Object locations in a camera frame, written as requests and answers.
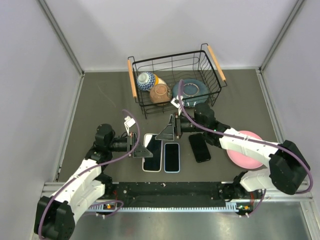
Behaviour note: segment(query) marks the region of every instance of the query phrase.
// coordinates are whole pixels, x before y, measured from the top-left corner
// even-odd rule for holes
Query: plate
[[[262,140],[257,134],[251,131],[239,131],[239,133],[246,134],[250,137]],[[228,154],[229,158],[232,162],[244,169],[257,169],[260,168],[263,164],[252,157],[245,156],[240,152],[227,150],[226,153]]]
[[[196,104],[204,103],[205,101],[207,101],[209,97],[208,95],[201,96],[209,93],[209,89],[203,82],[194,78],[186,78],[183,81],[184,81],[184,88],[183,88],[183,94],[182,94],[183,98],[186,99],[190,97],[195,97],[195,98],[185,100],[185,105],[184,105],[185,107],[193,108]],[[174,85],[172,89],[172,96],[174,98],[178,95],[178,88],[179,88],[179,83]]]

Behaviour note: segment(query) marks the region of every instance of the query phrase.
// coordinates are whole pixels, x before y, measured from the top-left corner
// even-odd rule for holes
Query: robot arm
[[[247,192],[276,188],[283,193],[293,195],[307,175],[301,164],[290,154],[268,144],[278,145],[289,150],[297,155],[310,169],[293,142],[285,140],[280,144],[278,142],[264,141],[265,144],[260,144],[249,141],[249,139],[257,141],[259,139],[242,134],[234,128],[217,121],[214,111],[206,103],[199,103],[195,106],[194,121],[206,128],[229,135],[225,136],[205,131],[203,137],[208,144],[221,149],[240,152],[266,166],[266,169],[248,171],[241,175],[239,183]],[[169,124],[159,133],[156,139],[173,141],[175,138],[180,139],[183,133],[193,132],[203,132],[203,130],[194,126],[185,116],[176,113],[171,115]]]
[[[42,226],[44,237],[51,240],[69,239],[79,218],[97,199],[102,196],[107,199],[112,197],[112,178],[103,174],[107,165],[97,165],[109,162],[113,157],[112,152],[129,152],[136,142],[137,135],[134,132],[129,132],[127,136],[115,137],[115,132],[109,124],[98,126],[93,146],[87,152],[80,167],[61,187],[64,188],[63,191],[56,196],[45,215]],[[149,158],[152,156],[150,151],[138,143],[131,157]],[[92,169],[79,176],[81,172],[88,168]],[[57,192],[50,197],[43,196],[38,201],[34,233],[38,233],[44,210]]]

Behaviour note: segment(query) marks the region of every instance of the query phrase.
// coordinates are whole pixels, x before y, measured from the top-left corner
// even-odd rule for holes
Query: wooden handle
[[[136,90],[135,78],[134,78],[134,73],[132,72],[130,59],[128,59],[128,71],[129,71],[129,77],[130,77],[130,83],[131,83],[132,96],[136,99],[137,90]]]
[[[208,45],[208,50],[209,50],[209,53],[211,54],[211,57],[212,57],[213,62],[214,62],[214,65],[216,66],[216,69],[218,70],[218,73],[219,73],[221,79],[223,81],[225,81],[226,77],[225,77],[224,73],[221,70],[220,64],[218,63],[218,60],[217,60],[217,58],[216,58],[216,56],[214,54],[214,51],[212,50],[211,46],[209,46],[209,45]]]

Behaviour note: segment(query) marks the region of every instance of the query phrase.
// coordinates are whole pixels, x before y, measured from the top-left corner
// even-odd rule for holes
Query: phone screen
[[[143,169],[150,172],[158,172],[161,170],[161,154],[162,154],[162,141],[156,140],[156,135],[152,135],[148,145],[146,146],[153,157],[144,158]]]
[[[201,133],[197,133],[189,136],[189,142],[198,163],[206,162],[211,159],[210,152],[208,150],[206,141]]]
[[[180,152],[178,143],[164,145],[164,171],[177,173],[180,171]]]

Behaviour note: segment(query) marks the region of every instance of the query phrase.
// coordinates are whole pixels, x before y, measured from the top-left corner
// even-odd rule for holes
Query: brown bowl
[[[172,92],[168,85],[157,84],[150,90],[150,99],[154,104],[168,102],[172,98]],[[158,104],[158,106],[164,106],[168,103]]]

